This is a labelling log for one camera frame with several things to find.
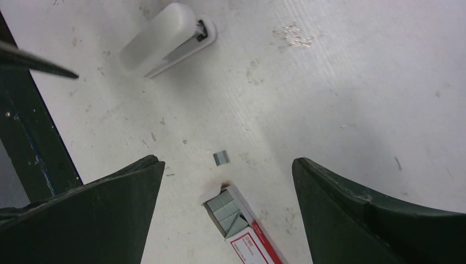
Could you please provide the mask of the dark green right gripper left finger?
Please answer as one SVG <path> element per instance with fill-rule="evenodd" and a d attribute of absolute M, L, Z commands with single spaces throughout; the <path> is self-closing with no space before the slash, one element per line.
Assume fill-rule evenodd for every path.
<path fill-rule="evenodd" d="M 140 263 L 164 170 L 148 155 L 65 193 L 1 209 L 1 263 Z"/>

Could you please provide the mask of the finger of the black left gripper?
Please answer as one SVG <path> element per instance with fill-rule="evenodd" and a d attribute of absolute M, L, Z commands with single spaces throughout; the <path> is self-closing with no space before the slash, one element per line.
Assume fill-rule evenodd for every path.
<path fill-rule="evenodd" d="M 70 79 L 79 76 L 71 70 L 1 41 L 1 69 L 34 70 Z"/>

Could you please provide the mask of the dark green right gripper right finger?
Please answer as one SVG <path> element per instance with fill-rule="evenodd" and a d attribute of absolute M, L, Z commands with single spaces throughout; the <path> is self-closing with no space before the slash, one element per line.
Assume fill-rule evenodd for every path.
<path fill-rule="evenodd" d="M 465 263 L 465 214 L 385 195 L 305 157 L 292 176 L 314 263 Z"/>

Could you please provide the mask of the red white staple box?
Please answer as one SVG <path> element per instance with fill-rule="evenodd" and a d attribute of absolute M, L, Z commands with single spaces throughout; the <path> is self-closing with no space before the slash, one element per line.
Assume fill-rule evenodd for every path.
<path fill-rule="evenodd" d="M 288 263 L 234 184 L 215 184 L 199 197 L 242 263 Z"/>

